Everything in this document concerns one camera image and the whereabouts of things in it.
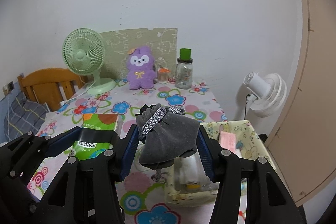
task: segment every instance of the braided cord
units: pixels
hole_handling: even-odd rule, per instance
[[[166,115],[167,112],[172,112],[178,115],[184,115],[185,111],[183,107],[180,106],[161,106],[153,115],[148,119],[148,121],[143,125],[141,133],[139,133],[139,140],[142,140],[146,135],[153,129],[153,127],[161,121],[161,119]]]

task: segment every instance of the qr code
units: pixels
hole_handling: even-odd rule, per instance
[[[95,148],[96,147],[96,143],[79,142],[78,144],[80,146],[88,147],[88,148]]]

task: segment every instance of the orange lid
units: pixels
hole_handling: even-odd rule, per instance
[[[170,70],[168,70],[167,68],[160,68],[159,72],[170,72]]]

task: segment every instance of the fan grille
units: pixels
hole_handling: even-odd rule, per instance
[[[250,72],[248,75],[246,75],[245,79],[244,79],[244,85],[248,84],[252,78],[253,78],[254,72]]]
[[[280,75],[276,73],[269,74],[264,78],[265,82],[270,84],[268,94],[254,101],[251,110],[258,117],[267,117],[277,111],[282,105],[287,95],[287,86]]]
[[[63,43],[63,60],[78,75],[90,75],[104,63],[105,47],[102,37],[90,29],[77,29]]]

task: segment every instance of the pink package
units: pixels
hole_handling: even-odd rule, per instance
[[[236,152],[236,135],[229,132],[221,131],[219,135],[219,144],[222,148]]]

